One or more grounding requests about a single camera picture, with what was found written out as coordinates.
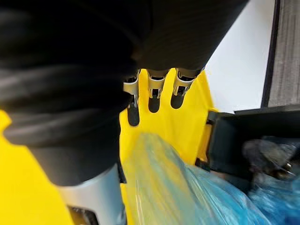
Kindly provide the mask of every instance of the white wall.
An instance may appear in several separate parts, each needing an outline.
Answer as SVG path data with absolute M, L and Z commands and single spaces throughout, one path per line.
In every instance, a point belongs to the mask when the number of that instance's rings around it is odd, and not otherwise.
M 206 66 L 222 112 L 260 108 L 275 0 L 250 0 Z

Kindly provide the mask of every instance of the robotic finger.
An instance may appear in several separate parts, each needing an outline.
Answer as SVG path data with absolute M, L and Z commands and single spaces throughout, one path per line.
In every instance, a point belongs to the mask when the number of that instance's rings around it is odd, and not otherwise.
M 141 70 L 137 70 L 134 76 L 126 79 L 123 90 L 133 96 L 127 107 L 127 118 L 131 126 L 135 127 L 140 123 L 138 98 L 139 98 L 139 74 Z
M 179 109 L 182 106 L 184 96 L 191 87 L 197 76 L 204 70 L 190 70 L 177 68 L 173 85 L 173 94 L 171 97 L 171 106 L 173 109 Z
M 160 96 L 163 91 L 165 78 L 169 70 L 153 70 L 148 69 L 148 92 L 149 102 L 148 108 L 152 113 L 156 113 L 159 110 Z

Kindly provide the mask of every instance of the yellow plastic sheet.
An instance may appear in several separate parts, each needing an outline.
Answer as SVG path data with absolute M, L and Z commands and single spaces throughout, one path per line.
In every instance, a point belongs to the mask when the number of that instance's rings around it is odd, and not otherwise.
M 123 161 L 133 149 L 141 132 L 160 135 L 175 149 L 180 150 L 182 159 L 193 164 L 196 156 L 205 160 L 207 138 L 203 138 L 208 110 L 213 110 L 205 73 L 198 76 L 187 92 L 183 106 L 174 110 L 170 106 L 175 70 L 172 69 L 165 81 L 161 106 L 157 113 L 148 110 L 147 74 L 140 75 L 139 110 L 141 122 L 131 127 L 127 111 L 120 114 L 120 156 Z M 0 133 L 10 123 L 8 116 L 0 111 Z M 30 152 L 22 146 L 9 144 L 0 135 L 0 224 L 5 225 L 71 225 L 66 207 L 54 186 Z M 127 204 L 125 185 L 121 185 L 126 205 L 128 224 L 133 225 Z

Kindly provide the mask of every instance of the trash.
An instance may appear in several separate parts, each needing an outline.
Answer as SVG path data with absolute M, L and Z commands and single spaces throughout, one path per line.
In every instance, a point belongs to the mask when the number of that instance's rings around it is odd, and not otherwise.
M 157 135 L 140 135 L 123 169 L 136 225 L 271 224 L 243 192 L 184 164 Z
M 284 165 L 300 147 L 300 139 L 273 136 L 264 136 L 262 139 L 253 139 L 243 145 L 243 155 L 249 161 L 253 173 L 270 175 L 275 170 L 284 169 Z
M 253 182 L 248 196 L 273 225 L 300 224 L 300 177 L 286 181 L 260 173 Z

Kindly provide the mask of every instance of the silver metal cylinder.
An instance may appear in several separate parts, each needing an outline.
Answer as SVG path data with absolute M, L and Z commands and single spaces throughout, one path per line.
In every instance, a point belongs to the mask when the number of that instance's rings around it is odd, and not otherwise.
M 77 186 L 58 187 L 65 204 L 75 210 L 89 211 L 97 218 L 97 225 L 125 225 L 127 223 L 125 206 L 120 191 L 117 165 L 97 177 Z M 91 217 L 83 215 L 78 220 L 87 225 Z

